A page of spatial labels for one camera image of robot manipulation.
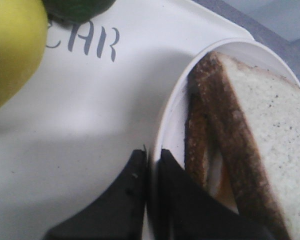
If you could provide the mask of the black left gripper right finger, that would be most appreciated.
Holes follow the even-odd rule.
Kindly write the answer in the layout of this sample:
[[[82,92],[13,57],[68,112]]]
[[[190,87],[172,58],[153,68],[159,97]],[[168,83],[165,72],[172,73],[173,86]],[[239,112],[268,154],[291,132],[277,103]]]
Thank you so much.
[[[200,188],[168,149],[158,161],[157,240],[272,240],[264,227],[223,206]]]

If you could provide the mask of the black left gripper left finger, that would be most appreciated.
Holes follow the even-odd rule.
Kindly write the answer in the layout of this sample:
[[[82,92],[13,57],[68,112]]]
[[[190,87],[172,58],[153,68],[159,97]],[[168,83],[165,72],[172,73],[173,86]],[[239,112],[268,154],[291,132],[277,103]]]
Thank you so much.
[[[52,227],[46,240],[140,240],[147,194],[147,155],[133,150],[114,182],[79,213]]]

